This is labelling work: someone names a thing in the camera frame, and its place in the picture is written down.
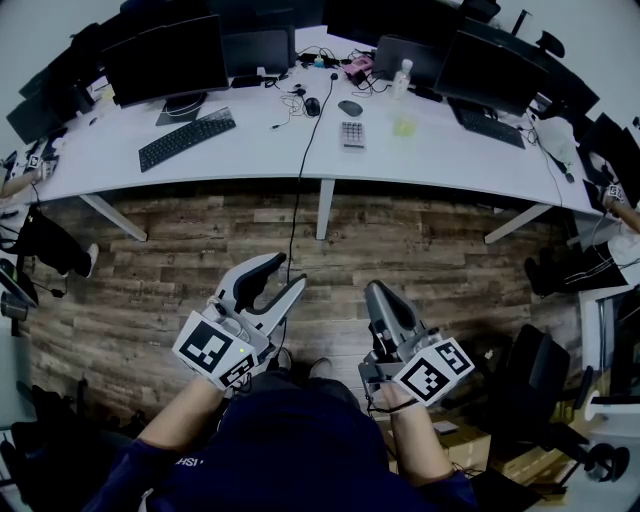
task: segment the wood plank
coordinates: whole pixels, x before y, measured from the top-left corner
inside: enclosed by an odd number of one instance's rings
[[[83,202],[44,205],[46,214],[101,254],[91,279],[71,275],[69,293],[41,305],[22,325],[32,340],[34,382],[73,394],[87,378],[96,415],[153,416],[191,372],[171,346],[192,310],[201,311],[224,273],[267,252],[288,252],[293,194],[245,194],[223,185],[122,191],[112,204],[149,233],[127,239]],[[335,377],[364,404],[357,365],[371,350],[364,287],[374,279],[405,293],[429,326],[465,340],[517,335],[525,323],[550,332],[575,355],[579,368],[579,310],[575,296],[541,300],[524,274],[526,257],[554,247],[566,254],[560,222],[533,222],[496,244],[483,236],[517,215],[420,197],[335,194],[326,241],[315,240],[318,195],[302,194],[291,276],[308,288],[291,313],[285,346],[295,361],[329,357]],[[25,264],[34,281],[64,286],[39,261]],[[286,264],[256,305],[282,289]],[[273,335],[281,340],[283,329]]]

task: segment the monitor stand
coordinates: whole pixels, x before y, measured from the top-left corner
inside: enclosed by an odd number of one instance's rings
[[[207,93],[191,94],[167,100],[162,113],[156,121],[156,126],[174,123],[189,123],[198,117],[198,111],[207,98]]]

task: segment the leg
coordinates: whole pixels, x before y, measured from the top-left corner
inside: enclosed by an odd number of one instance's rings
[[[316,240],[327,238],[327,225],[331,212],[331,200],[333,199],[333,187],[336,180],[322,180],[320,184],[320,204],[318,205],[318,226],[316,228]]]
[[[342,400],[343,402],[360,410],[360,402],[358,402],[355,395],[349,391],[347,386],[337,380],[315,377],[308,380],[306,389],[331,395],[332,397]]]
[[[353,393],[349,391],[349,388],[342,382],[332,379],[332,376],[333,364],[329,359],[323,357],[311,367],[305,389],[331,395],[360,410],[360,403]]]
[[[37,256],[42,263],[63,275],[75,269],[86,277],[91,270],[91,257],[78,242],[35,206],[29,209],[18,241],[7,252]]]
[[[142,231],[133,222],[127,219],[124,215],[118,212],[113,206],[107,203],[104,199],[96,194],[88,194],[80,196],[86,203],[93,206],[107,219],[113,222],[119,228],[122,228],[126,233],[129,233],[136,240],[141,242],[147,241],[147,234]]]
[[[554,292],[574,293],[626,284],[611,258],[607,244],[589,247],[580,256],[540,268],[528,260],[525,268],[534,291],[543,296]]]
[[[484,237],[485,244],[492,244],[502,237],[507,236],[509,233],[513,233],[516,229],[521,228],[525,224],[531,222],[533,219],[539,217],[543,213],[549,211],[553,206],[550,204],[538,203],[529,208],[526,212],[522,212],[515,219],[511,219],[504,226],[499,227],[494,232],[489,233]]]
[[[245,397],[264,393],[265,391],[279,391],[282,389],[300,389],[291,382],[291,355],[286,348],[278,352],[278,359],[271,360],[267,371],[256,375],[251,380],[248,391],[238,390],[236,397]]]

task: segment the office chair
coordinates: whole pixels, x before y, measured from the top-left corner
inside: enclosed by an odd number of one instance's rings
[[[495,0],[464,0],[460,6],[460,13],[465,18],[489,23],[501,9]]]
[[[525,325],[512,346],[505,339],[501,343],[503,350],[493,373],[483,358],[471,356],[486,387],[462,398],[443,400],[442,407],[461,407],[486,394],[488,402],[479,425],[497,442],[536,445],[546,451],[556,448],[583,464],[601,482],[620,478],[629,463],[629,450],[598,444],[587,451],[588,439],[564,423],[550,423],[557,402],[574,400],[574,411],[583,406],[593,369],[585,370],[579,388],[564,390],[570,356],[549,335]]]

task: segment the black monitor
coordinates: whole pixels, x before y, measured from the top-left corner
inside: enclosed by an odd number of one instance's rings
[[[24,100],[7,116],[22,142],[29,144],[63,127],[50,98],[42,91]]]
[[[461,30],[454,37],[435,90],[521,116],[548,75],[507,45]]]
[[[217,16],[143,32],[103,50],[102,62],[123,107],[228,87]]]
[[[356,0],[327,0],[327,32],[369,46],[392,35],[429,46],[447,47],[464,16],[438,0],[397,0],[368,6]]]

